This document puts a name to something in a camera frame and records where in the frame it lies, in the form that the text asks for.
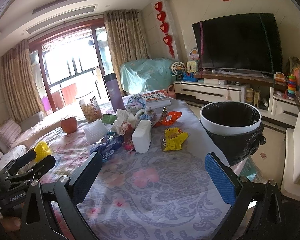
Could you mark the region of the yellow snack bag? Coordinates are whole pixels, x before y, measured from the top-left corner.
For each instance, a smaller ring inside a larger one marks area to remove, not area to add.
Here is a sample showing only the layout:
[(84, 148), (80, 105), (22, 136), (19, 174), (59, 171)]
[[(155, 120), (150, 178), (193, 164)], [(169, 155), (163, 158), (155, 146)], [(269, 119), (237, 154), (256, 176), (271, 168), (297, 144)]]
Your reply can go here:
[(165, 129), (165, 137), (161, 142), (161, 149), (163, 151), (181, 150), (183, 143), (188, 137), (188, 133), (183, 132), (178, 127)]

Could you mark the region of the white foam block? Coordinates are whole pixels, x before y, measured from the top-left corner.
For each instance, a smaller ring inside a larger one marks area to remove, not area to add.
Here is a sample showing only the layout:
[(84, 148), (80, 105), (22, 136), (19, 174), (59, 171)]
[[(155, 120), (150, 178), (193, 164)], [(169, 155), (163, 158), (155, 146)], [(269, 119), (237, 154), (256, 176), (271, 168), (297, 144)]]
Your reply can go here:
[(151, 121), (141, 120), (132, 134), (132, 142), (137, 153), (146, 153), (151, 143)]

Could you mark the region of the silver foil floor mat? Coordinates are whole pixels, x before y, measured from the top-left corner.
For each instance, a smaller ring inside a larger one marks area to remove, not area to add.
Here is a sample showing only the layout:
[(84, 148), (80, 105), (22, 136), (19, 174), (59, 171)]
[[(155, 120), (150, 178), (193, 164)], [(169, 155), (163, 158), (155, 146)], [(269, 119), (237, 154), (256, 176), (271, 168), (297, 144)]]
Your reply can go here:
[(254, 163), (252, 157), (247, 158), (247, 161), (245, 162), (239, 175), (246, 176), (253, 183), (267, 183), (267, 180), (262, 175), (261, 170)]

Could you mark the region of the yellow foam fruit net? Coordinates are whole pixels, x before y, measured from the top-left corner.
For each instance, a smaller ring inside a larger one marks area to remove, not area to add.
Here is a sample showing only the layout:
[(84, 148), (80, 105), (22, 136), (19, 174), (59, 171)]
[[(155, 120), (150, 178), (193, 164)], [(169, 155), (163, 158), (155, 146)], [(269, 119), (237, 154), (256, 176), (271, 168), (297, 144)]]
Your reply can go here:
[(43, 160), (45, 157), (51, 155), (52, 153), (49, 145), (45, 141), (38, 142), (38, 144), (34, 148), (34, 151), (36, 152), (36, 157), (34, 159), (35, 162)]

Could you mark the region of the red apple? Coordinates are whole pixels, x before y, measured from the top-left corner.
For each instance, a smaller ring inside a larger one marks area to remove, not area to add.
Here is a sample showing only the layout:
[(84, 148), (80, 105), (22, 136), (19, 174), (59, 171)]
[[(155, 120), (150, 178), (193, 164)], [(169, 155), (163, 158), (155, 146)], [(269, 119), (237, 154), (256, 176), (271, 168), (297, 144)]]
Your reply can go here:
[(78, 122), (74, 116), (65, 118), (61, 121), (61, 129), (66, 134), (74, 133), (78, 129)]

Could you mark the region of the left beige curtain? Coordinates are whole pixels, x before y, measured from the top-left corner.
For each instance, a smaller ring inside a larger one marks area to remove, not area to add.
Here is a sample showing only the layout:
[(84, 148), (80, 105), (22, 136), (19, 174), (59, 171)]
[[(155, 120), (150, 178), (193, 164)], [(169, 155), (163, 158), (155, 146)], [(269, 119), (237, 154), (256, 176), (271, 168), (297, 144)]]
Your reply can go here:
[(31, 70), (27, 39), (0, 58), (0, 75), (7, 109), (15, 122), (23, 122), (44, 111)]

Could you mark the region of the floral lavender tablecloth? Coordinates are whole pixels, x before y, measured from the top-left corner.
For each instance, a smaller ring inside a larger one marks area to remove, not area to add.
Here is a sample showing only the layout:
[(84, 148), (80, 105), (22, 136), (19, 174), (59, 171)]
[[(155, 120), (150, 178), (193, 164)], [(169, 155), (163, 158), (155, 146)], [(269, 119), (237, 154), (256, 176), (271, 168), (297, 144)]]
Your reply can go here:
[(164, 127), (152, 128), (146, 153), (119, 148), (106, 161), (78, 209), (100, 239), (208, 239), (229, 210), (205, 170), (206, 154), (226, 157), (180, 100), (175, 127), (188, 134), (165, 152)]

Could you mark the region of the green snack packet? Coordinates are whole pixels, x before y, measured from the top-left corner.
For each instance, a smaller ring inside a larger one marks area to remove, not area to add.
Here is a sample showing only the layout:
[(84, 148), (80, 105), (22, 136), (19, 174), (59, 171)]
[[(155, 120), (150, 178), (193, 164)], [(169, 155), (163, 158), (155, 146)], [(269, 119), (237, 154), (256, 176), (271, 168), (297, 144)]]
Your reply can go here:
[(112, 125), (115, 122), (116, 119), (117, 119), (117, 116), (113, 115), (113, 114), (104, 114), (102, 116), (102, 122), (104, 124), (110, 124), (110, 125)]

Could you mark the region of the orange snack bag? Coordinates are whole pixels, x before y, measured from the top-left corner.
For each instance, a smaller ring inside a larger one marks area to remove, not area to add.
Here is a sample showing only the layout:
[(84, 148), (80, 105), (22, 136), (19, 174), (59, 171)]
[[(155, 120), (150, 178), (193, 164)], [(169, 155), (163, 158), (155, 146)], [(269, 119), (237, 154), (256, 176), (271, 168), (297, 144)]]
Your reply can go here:
[(168, 111), (166, 107), (163, 108), (159, 120), (155, 123), (154, 127), (171, 126), (182, 116), (181, 112)]

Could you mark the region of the purple thermos bottle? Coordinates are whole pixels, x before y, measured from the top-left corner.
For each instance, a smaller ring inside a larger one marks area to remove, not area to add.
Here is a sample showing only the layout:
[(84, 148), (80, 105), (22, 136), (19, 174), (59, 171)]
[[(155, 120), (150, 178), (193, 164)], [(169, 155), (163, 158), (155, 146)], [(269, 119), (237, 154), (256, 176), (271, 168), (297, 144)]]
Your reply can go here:
[(116, 74), (110, 73), (104, 75), (103, 78), (114, 112), (116, 113), (118, 109), (125, 109)]

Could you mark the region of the stack of picture books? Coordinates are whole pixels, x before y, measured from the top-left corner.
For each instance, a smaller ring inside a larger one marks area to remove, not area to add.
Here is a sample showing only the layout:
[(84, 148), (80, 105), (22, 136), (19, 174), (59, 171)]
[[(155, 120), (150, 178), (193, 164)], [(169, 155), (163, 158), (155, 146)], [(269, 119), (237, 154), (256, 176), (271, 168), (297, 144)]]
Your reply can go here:
[(151, 107), (152, 109), (171, 105), (171, 98), (166, 89), (143, 93), (141, 96), (146, 102), (146, 107)]

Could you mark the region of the crumpled blue white cloth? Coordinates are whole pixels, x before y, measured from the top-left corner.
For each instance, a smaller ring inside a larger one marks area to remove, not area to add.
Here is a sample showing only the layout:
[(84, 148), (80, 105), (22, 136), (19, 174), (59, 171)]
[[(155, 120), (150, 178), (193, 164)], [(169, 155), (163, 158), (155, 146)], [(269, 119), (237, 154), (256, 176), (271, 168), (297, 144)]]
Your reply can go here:
[(125, 109), (128, 113), (132, 113), (136, 117), (137, 123), (142, 120), (149, 120), (151, 126), (154, 127), (157, 114), (151, 107), (146, 105), (146, 100), (140, 94), (130, 96)]

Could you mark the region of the black flat screen television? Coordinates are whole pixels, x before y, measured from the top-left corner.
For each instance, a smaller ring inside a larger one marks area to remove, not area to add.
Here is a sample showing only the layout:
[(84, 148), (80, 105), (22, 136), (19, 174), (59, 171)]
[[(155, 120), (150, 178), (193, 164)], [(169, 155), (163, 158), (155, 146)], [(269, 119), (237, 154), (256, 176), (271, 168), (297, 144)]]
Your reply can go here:
[(274, 14), (236, 14), (192, 25), (203, 68), (242, 69), (274, 74), (283, 68)]

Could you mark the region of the teal covered furniture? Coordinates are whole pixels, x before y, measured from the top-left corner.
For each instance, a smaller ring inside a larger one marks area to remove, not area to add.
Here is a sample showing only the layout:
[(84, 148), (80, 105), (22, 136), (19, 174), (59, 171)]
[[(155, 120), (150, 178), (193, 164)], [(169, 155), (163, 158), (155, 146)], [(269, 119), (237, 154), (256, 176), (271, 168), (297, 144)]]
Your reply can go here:
[(165, 58), (140, 59), (120, 67), (121, 87), (129, 94), (168, 88), (176, 77), (171, 74), (173, 61)]

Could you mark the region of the red heart hanging decoration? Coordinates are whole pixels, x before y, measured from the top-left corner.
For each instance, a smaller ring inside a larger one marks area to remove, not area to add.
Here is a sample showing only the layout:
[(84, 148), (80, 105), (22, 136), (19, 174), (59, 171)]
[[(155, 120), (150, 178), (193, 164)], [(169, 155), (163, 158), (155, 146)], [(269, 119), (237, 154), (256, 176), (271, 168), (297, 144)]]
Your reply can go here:
[(168, 47), (171, 58), (174, 59), (175, 54), (174, 54), (174, 49), (173, 49), (173, 45), (172, 45), (173, 36), (169, 34), (170, 25), (166, 21), (167, 15), (166, 15), (166, 12), (163, 10), (163, 2), (157, 1), (157, 3), (155, 3), (155, 5), (154, 5), (154, 9), (158, 12), (156, 15), (156, 18), (160, 22), (159, 29), (164, 34), (164, 36), (162, 38), (163, 43)]

